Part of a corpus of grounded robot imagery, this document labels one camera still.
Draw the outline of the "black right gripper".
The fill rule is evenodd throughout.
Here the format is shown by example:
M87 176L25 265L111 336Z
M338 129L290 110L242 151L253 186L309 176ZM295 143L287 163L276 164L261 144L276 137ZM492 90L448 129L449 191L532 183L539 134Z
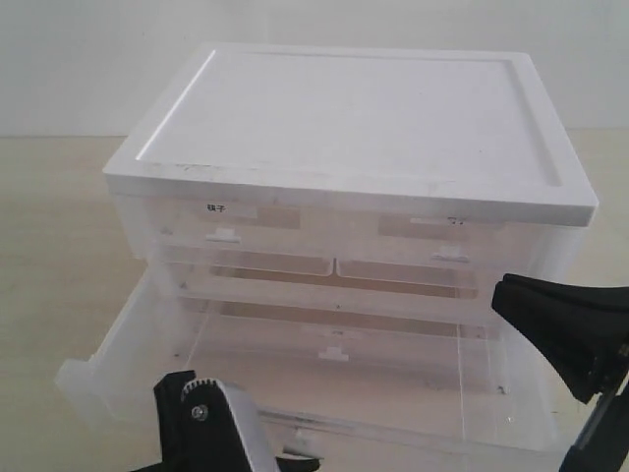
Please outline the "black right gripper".
M628 454L628 289L507 273L492 309L525 336L587 404L601 393L560 471L619 471Z

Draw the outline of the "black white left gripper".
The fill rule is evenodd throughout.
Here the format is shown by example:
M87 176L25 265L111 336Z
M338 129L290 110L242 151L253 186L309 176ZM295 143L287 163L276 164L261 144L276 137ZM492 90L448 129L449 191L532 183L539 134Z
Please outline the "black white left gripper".
M153 388L161 461L137 472L316 471L318 458L275 455L251 397L194 371L165 375Z

